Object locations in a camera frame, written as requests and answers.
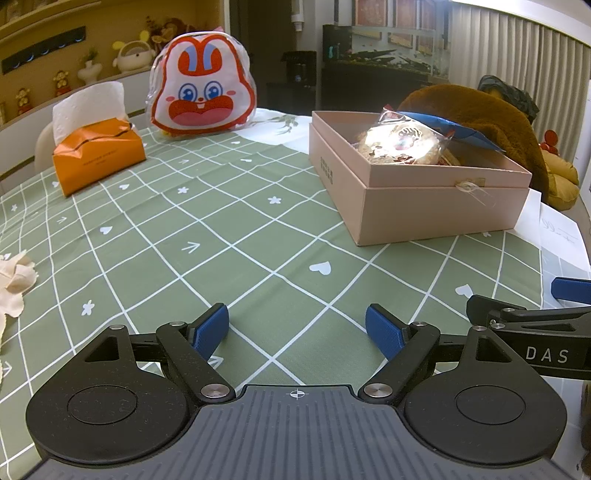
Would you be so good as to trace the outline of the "blue white snack bag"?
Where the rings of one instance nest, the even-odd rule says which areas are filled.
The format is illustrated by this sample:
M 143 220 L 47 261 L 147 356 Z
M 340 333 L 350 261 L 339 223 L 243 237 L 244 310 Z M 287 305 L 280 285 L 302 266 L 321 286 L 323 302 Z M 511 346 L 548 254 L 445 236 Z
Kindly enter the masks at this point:
M 419 121 L 427 125 L 431 129 L 440 132 L 442 135 L 447 136 L 452 140 L 459 141 L 461 143 L 465 143 L 473 147 L 503 152 L 503 149 L 501 147 L 489 140 L 483 133 L 472 128 L 460 125 L 451 120 L 435 115 L 416 112 L 401 111 L 401 114 L 404 114 L 416 121 Z

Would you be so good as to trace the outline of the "round pastry clear wrapper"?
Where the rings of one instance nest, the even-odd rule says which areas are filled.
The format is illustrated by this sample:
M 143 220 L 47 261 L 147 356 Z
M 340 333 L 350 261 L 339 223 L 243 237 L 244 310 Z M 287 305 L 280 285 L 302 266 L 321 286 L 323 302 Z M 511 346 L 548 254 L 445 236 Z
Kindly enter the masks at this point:
M 377 165 L 437 165 L 454 137 L 442 128 L 384 107 L 378 121 L 359 135 L 356 150 Z

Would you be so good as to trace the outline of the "white paper sheets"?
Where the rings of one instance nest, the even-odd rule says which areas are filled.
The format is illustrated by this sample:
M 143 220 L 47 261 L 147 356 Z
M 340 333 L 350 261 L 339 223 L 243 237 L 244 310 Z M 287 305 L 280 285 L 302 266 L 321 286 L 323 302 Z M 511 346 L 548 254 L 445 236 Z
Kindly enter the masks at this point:
M 590 278 L 587 249 L 574 220 L 544 204 L 541 194 L 530 189 L 511 233 L 539 249 L 544 308 L 587 307 L 583 303 L 557 300 L 551 293 L 555 277 Z

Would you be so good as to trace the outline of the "yellow lounge chair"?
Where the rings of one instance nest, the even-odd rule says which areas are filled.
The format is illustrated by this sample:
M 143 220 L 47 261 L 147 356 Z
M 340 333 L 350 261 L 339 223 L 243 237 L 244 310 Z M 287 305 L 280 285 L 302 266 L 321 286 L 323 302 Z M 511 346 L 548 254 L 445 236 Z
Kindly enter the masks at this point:
M 502 99 L 520 110 L 530 121 L 537 118 L 539 108 L 525 90 L 509 85 L 494 75 L 484 75 L 478 85 L 482 92 Z M 549 175 L 549 205 L 558 211 L 570 210 L 579 197 L 579 176 L 572 163 L 558 155 L 558 134 L 546 130 L 539 144 Z

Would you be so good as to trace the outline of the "pink cardboard gift box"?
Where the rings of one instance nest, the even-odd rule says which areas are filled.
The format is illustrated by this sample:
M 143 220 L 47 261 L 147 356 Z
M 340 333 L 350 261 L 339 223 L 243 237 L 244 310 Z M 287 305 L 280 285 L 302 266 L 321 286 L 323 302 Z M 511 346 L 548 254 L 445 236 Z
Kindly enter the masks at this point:
M 359 246 L 512 229 L 531 173 L 503 152 L 451 140 L 437 165 L 377 165 L 358 150 L 376 113 L 315 111 L 310 160 Z

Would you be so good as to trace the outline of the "green checked tablecloth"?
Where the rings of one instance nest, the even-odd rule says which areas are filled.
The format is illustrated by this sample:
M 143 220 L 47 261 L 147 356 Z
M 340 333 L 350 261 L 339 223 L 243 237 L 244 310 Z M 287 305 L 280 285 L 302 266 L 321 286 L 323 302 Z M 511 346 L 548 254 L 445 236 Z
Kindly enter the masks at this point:
M 3 194 L 1 252 L 26 252 L 38 275 L 1 347 L 3 478 L 38 460 L 28 401 L 108 326 L 152 333 L 223 303 L 211 365 L 233 386 L 360 386 L 385 361 L 370 304 L 454 334 L 474 293 L 540 304 L 536 193 L 507 232 L 360 247 L 308 160 L 308 131 L 271 111 L 189 141 L 145 129 L 144 162 L 71 197 L 52 170 Z

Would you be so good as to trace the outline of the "brown fleece jacket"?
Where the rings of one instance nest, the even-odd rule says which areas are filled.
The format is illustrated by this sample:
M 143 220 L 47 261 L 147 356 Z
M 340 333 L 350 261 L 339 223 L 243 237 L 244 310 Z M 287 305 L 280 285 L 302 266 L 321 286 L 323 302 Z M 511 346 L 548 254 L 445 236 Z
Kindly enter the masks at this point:
M 435 115 L 482 133 L 532 174 L 530 187 L 549 201 L 550 182 L 535 132 L 520 110 L 488 93 L 455 84 L 415 90 L 401 111 Z

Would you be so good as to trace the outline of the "cream fringed cloth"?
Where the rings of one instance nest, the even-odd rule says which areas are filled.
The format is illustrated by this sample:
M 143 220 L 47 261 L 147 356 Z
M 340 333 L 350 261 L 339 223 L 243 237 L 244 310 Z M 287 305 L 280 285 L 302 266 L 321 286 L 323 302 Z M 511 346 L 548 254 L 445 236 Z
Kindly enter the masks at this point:
M 27 251 L 6 259 L 1 256 L 0 284 L 0 336 L 4 335 L 7 318 L 18 318 L 24 310 L 24 295 L 37 282 L 35 263 Z

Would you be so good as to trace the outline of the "orange tissue box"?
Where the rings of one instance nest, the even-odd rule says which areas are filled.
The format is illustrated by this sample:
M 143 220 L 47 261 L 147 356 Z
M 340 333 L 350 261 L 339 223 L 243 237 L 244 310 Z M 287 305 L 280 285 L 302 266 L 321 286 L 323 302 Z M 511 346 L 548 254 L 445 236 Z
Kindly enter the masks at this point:
M 132 124 L 117 118 L 76 129 L 52 154 L 65 197 L 145 159 L 142 139 Z

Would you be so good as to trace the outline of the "cream dining chair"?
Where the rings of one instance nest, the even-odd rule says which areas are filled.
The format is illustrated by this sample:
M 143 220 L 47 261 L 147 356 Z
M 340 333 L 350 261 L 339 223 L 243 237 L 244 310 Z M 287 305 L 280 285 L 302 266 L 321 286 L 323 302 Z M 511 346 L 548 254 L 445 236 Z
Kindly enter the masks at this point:
M 55 149 L 53 123 L 48 123 L 38 136 L 35 144 L 34 166 L 35 172 L 41 173 L 53 166 L 53 151 Z

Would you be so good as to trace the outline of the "white tissue sheet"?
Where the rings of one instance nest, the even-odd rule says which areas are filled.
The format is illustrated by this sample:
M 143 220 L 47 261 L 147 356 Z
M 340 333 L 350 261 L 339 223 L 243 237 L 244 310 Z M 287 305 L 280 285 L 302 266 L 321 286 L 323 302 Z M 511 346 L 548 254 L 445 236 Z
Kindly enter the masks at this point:
M 60 144 L 79 128 L 111 118 L 127 118 L 124 86 L 119 81 L 94 83 L 53 106 L 54 143 Z

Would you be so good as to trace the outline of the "red white rabbit bag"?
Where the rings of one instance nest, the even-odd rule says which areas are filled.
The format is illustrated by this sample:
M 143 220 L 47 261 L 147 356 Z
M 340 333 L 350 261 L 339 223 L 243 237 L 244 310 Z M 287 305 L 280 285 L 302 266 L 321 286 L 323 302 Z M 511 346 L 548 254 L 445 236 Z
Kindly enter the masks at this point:
M 256 106 L 249 54 L 228 33 L 179 35 L 154 60 L 146 113 L 170 136 L 235 130 L 252 120 Z

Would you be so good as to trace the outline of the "black water dispenser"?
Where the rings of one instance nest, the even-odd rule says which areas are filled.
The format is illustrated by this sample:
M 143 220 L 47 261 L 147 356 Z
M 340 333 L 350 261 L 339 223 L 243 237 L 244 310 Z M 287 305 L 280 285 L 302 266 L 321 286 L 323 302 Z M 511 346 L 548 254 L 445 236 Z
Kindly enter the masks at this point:
M 317 52 L 288 51 L 280 59 L 286 67 L 286 80 L 267 84 L 269 108 L 308 116 L 315 110 L 317 93 Z

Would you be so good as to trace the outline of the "glass fish tank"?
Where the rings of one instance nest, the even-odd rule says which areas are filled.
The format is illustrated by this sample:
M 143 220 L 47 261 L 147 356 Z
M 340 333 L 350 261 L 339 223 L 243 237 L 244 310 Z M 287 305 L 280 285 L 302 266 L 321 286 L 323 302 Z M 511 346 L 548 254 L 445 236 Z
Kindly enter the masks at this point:
M 322 60 L 449 79 L 450 50 L 437 30 L 322 26 Z

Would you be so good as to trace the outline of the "white ceramic vase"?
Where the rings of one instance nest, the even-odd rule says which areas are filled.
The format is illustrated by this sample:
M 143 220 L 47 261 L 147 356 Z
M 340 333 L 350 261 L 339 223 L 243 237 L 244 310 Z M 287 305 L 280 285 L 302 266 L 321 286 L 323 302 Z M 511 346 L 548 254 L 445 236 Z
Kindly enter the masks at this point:
M 77 77 L 85 84 L 91 85 L 98 81 L 103 66 L 101 63 L 95 63 L 93 60 L 87 60 L 84 67 L 77 71 Z

